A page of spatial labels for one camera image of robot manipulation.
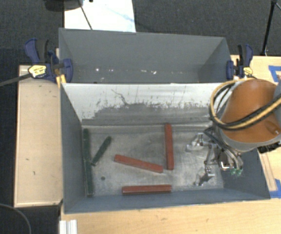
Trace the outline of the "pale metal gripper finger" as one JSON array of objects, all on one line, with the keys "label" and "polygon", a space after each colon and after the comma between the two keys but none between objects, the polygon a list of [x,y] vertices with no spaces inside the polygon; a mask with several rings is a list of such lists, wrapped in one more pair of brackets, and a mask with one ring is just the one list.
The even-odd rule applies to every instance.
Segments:
[{"label": "pale metal gripper finger", "polygon": [[205,182],[215,177],[215,173],[210,166],[204,166],[199,169],[194,181],[195,186],[203,186]]},{"label": "pale metal gripper finger", "polygon": [[203,136],[204,136],[203,133],[197,133],[194,139],[191,141],[191,143],[186,145],[186,152],[201,150],[204,147]]}]

